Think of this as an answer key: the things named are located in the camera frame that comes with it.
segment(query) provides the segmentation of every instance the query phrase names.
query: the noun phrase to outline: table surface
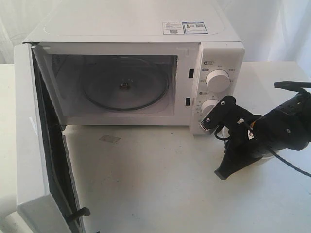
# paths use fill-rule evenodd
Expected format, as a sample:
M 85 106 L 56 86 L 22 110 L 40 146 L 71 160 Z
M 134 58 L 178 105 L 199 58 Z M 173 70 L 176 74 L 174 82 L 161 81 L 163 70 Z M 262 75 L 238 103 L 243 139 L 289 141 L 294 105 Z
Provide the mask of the table surface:
M 234 96 L 265 114 L 294 95 L 273 82 L 307 79 L 294 62 L 243 63 Z M 0 65 L 0 80 L 1 197 L 16 191 L 13 65 Z M 187 127 L 67 126 L 65 135 L 80 205 L 91 210 L 87 233 L 311 231 L 311 180 L 276 158 L 221 181 L 214 170 L 223 143 Z M 310 152 L 311 146 L 280 155 L 311 171 Z M 30 232 L 17 215 L 9 220 L 11 232 Z

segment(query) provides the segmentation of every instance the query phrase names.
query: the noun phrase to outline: white microwave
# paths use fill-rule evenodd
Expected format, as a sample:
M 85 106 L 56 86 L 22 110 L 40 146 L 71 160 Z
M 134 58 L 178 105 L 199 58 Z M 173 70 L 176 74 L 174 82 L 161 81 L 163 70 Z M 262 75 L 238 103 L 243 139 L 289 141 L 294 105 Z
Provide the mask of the white microwave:
M 233 93 L 243 55 L 212 0 L 60 3 L 15 47 L 18 212 L 35 232 L 84 232 L 65 126 L 205 134 L 200 122 Z

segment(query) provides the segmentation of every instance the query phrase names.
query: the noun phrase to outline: microwave control panel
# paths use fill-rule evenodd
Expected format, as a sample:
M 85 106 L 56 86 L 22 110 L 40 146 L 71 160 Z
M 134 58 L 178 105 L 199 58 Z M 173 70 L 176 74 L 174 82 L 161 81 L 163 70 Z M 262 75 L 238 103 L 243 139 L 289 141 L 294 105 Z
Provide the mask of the microwave control panel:
M 200 44 L 192 90 L 190 130 L 193 134 L 211 133 L 204 131 L 200 123 L 219 100 L 233 94 L 243 56 L 241 42 Z

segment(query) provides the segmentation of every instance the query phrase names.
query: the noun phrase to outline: timer knob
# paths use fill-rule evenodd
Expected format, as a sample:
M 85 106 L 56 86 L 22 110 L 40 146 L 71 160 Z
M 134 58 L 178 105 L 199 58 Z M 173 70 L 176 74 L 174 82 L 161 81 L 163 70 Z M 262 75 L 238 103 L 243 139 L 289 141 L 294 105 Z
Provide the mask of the timer knob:
M 214 70 L 206 76 L 206 84 L 211 92 L 223 92 L 230 87 L 229 75 L 224 70 Z
M 218 103 L 218 100 L 206 100 L 201 105 L 201 111 L 204 117 L 209 114 L 209 112 L 215 107 L 215 105 Z

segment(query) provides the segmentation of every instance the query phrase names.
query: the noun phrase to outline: microwave door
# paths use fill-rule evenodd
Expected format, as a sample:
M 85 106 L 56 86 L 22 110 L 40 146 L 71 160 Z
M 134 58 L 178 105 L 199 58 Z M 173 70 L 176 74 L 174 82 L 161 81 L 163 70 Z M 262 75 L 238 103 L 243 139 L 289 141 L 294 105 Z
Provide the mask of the microwave door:
M 15 47 L 17 211 L 36 233 L 83 233 L 67 145 L 30 44 Z

